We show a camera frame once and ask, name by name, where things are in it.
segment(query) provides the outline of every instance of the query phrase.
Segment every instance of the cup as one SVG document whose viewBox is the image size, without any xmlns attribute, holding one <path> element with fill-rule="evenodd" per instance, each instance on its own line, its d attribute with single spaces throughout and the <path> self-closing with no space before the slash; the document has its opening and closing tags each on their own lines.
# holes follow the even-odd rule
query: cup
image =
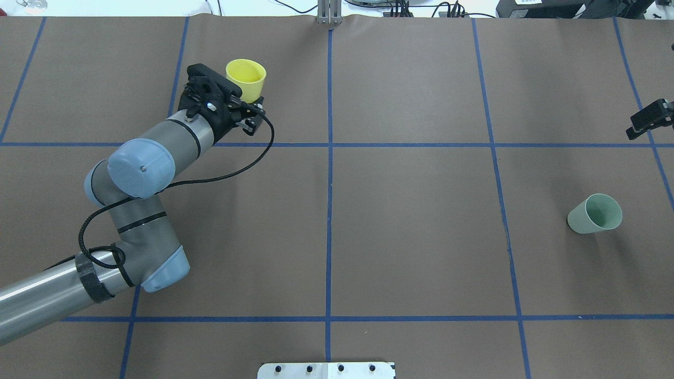
<svg viewBox="0 0 674 379">
<path fill-rule="evenodd" d="M 249 59 L 235 59 L 227 63 L 224 70 L 225 77 L 241 88 L 241 100 L 252 103 L 259 98 L 267 77 L 267 70 L 261 64 Z"/>
<path fill-rule="evenodd" d="M 623 220 L 623 210 L 611 197 L 594 194 L 575 207 L 566 221 L 576 233 L 588 234 L 612 230 Z"/>
</svg>

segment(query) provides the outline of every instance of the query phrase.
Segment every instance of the white label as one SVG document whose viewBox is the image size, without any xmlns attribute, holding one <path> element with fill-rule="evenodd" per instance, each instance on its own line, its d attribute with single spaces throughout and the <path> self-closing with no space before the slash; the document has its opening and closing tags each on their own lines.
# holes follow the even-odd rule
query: white label
<svg viewBox="0 0 674 379">
<path fill-rule="evenodd" d="M 520 9 L 518 11 L 513 11 L 510 14 L 510 18 L 523 18 L 526 14 L 529 13 L 529 9 Z"/>
</svg>

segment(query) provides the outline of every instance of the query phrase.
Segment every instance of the gray table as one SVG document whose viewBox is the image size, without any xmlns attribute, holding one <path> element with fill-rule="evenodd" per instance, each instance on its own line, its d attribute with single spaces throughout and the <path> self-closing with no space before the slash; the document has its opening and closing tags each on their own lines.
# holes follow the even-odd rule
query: gray table
<svg viewBox="0 0 674 379">
<path fill-rule="evenodd" d="M 0 348 L 2 378 L 671 378 L 674 23 L 0 19 L 0 286 L 77 251 L 90 168 L 175 109 L 185 68 L 266 66 L 277 143 L 164 195 L 192 266 Z M 251 161 L 240 130 L 180 176 Z M 620 228 L 576 235 L 603 192 Z M 101 217 L 87 240 L 116 240 Z"/>
</svg>

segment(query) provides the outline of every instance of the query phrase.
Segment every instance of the black box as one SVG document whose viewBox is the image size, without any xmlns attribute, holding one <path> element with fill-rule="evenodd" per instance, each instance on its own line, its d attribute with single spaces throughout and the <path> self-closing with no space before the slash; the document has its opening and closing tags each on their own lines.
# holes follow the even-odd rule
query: black box
<svg viewBox="0 0 674 379">
<path fill-rule="evenodd" d="M 573 18 L 584 0 L 499 0 L 501 18 Z"/>
</svg>

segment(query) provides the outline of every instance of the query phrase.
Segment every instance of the gray metal tube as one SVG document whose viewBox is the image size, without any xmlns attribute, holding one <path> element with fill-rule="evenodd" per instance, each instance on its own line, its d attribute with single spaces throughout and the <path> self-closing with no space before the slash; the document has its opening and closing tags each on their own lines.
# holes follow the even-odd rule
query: gray metal tube
<svg viewBox="0 0 674 379">
<path fill-rule="evenodd" d="M 96 252 L 94 256 L 114 263 L 110 252 Z M 97 266 L 96 273 L 113 295 L 129 288 L 119 270 Z M 74 260 L 0 289 L 0 345 L 93 304 L 80 282 Z"/>
</svg>

